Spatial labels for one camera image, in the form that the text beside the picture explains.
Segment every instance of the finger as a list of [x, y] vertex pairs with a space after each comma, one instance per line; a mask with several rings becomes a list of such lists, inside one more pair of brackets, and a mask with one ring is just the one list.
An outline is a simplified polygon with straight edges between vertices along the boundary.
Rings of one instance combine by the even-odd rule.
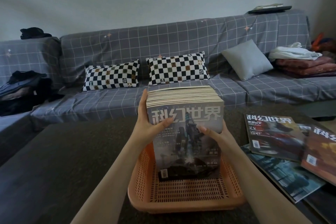
[[221, 135], [213, 131], [212, 129], [205, 128], [203, 126], [199, 126], [199, 131], [201, 131], [203, 134], [215, 139], [216, 141], [219, 141], [221, 139]]
[[162, 130], [164, 130], [166, 127], [168, 127], [170, 124], [172, 124], [174, 121], [173, 118], [167, 118], [161, 121], [160, 123], [154, 125], [151, 128], [151, 134], [152, 136], [156, 136], [158, 133], [160, 133]]
[[138, 118], [139, 119], [148, 120], [147, 107], [146, 107], [147, 96], [148, 96], [148, 91], [147, 89], [144, 89], [141, 99], [140, 99], [139, 107], [138, 107]]
[[222, 132], [227, 131], [227, 130], [228, 130], [228, 128], [226, 126], [225, 120], [223, 119], [223, 129], [222, 129]]

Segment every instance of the table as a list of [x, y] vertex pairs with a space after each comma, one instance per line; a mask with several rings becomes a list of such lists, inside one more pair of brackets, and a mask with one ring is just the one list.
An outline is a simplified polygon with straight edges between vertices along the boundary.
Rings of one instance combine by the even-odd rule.
[[[248, 142], [243, 113], [319, 124], [287, 104], [225, 110], [227, 127], [239, 145]], [[127, 142], [136, 119], [70, 122], [44, 129], [0, 167], [0, 222], [70, 223]], [[303, 203], [298, 207], [313, 223], [323, 223]], [[230, 211], [151, 215], [135, 210], [126, 196], [119, 223], [259, 222], [248, 204]]]

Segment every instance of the white cloth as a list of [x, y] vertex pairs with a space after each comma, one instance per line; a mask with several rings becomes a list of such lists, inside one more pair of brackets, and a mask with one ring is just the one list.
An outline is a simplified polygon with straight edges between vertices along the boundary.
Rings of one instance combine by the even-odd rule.
[[288, 47], [276, 47], [269, 53], [268, 59], [272, 62], [275, 59], [301, 59], [301, 60], [316, 60], [322, 54], [311, 52], [305, 48], [301, 48], [299, 42], [293, 43]]

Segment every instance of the orange plastic basket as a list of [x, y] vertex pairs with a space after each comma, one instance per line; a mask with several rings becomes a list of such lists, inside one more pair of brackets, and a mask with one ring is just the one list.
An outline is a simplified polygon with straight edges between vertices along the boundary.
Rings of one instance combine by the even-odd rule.
[[223, 157], [218, 179], [160, 182], [152, 143], [138, 158], [128, 197], [134, 208], [153, 214], [228, 210], [246, 202], [232, 167]]

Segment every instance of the left hand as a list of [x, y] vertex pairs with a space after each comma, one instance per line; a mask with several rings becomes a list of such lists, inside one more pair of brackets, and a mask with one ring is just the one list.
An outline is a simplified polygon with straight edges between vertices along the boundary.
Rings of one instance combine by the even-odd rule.
[[146, 107], [147, 96], [148, 92], [147, 89], [145, 89], [142, 93], [142, 97], [138, 107], [138, 120], [130, 137], [130, 140], [140, 144], [141, 147], [145, 147], [147, 144], [153, 141], [154, 137], [158, 133], [160, 133], [163, 129], [168, 127], [173, 122], [173, 118], [167, 118], [156, 125], [150, 124], [148, 121]]

